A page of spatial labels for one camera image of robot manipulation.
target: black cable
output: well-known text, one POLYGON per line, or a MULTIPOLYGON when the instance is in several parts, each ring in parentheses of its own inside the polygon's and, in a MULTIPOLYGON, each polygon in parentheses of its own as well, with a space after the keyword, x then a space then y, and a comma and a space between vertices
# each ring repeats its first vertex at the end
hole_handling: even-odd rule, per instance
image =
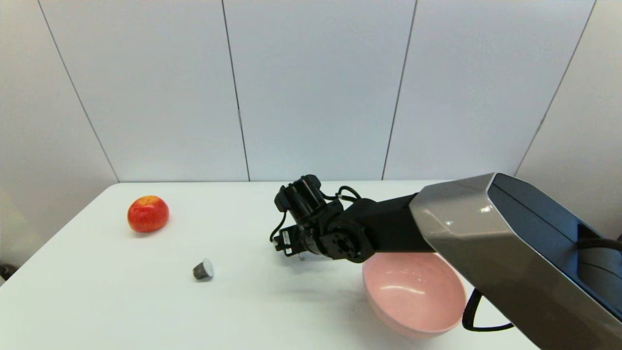
POLYGON ((352 187, 350 186, 342 186, 339 187, 339 192, 336 193, 335 196, 327 196, 326 194, 324 194, 324 192, 320 191, 320 193, 322 194, 322 197, 324 199, 326 199, 327 201, 334 201, 336 199, 343 199, 344 201, 348 201, 348 202, 356 202, 357 200, 361 199, 361 195, 358 194, 358 192, 356 192, 352 187), (351 196, 343 196, 341 193, 343 192, 343 190, 349 191, 352 194, 354 194, 354 197, 351 196))
POLYGON ((622 242, 606 238, 588 238, 577 241, 577 249, 608 248, 622 252, 622 242))
POLYGON ((481 292, 477 289, 474 289, 473 293, 471 293, 471 297, 468 299, 468 303, 466 303, 465 312, 462 314, 462 326, 467 331, 495 332, 514 327, 514 325, 511 323, 495 327, 475 327, 473 325, 473 323, 475 322, 475 312, 477 311, 477 306, 480 304, 480 300, 481 292))
POLYGON ((270 242, 272 242, 274 239, 274 234, 276 234, 279 229, 283 226, 283 224, 285 223, 285 218, 287 217, 287 212, 283 213, 283 219, 281 220, 280 224, 276 227, 276 229, 274 229, 274 231, 272 231, 272 233, 270 234, 270 242))
POLYGON ((327 196, 322 191, 320 191, 320 193, 322 194, 322 197, 324 197, 324 199, 326 199, 327 201, 334 201, 335 199, 338 199, 337 196, 327 196))
POLYGON ((360 195, 360 194, 358 194, 358 192, 356 192, 356 191, 355 191, 352 187, 350 187, 350 186, 342 186, 342 187, 339 187, 339 192, 337 192, 337 195, 339 196, 343 190, 350 191, 350 193, 352 193, 352 194, 356 197, 356 199, 361 199, 361 195, 360 195))
POLYGON ((0 277, 5 281, 8 281, 13 274, 17 272, 17 267, 9 264, 0 265, 0 277))

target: apple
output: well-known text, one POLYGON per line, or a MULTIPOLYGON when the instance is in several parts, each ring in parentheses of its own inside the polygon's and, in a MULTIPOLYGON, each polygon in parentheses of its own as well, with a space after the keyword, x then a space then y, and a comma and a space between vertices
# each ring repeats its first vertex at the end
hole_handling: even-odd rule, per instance
POLYGON ((136 232, 161 229, 169 219, 169 207, 158 196, 136 199, 128 210, 128 223, 136 232))

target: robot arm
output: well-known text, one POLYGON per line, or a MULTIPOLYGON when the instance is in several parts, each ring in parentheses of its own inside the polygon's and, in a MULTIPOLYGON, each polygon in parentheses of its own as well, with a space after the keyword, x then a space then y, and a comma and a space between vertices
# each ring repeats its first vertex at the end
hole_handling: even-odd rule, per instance
POLYGON ((347 210, 320 186, 307 175, 281 187, 275 204, 296 225, 273 232, 276 250, 356 263, 436 251, 539 347, 622 344, 620 246, 526 182, 487 174, 383 202, 339 196, 347 210))

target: pink bowl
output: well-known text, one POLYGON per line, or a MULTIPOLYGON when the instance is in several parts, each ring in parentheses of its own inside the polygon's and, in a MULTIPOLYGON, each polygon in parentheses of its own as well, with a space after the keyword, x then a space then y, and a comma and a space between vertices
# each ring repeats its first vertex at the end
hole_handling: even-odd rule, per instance
POLYGON ((376 253, 363 264, 363 281, 378 318, 412 338, 454 328, 467 302, 456 273, 434 253, 376 253))

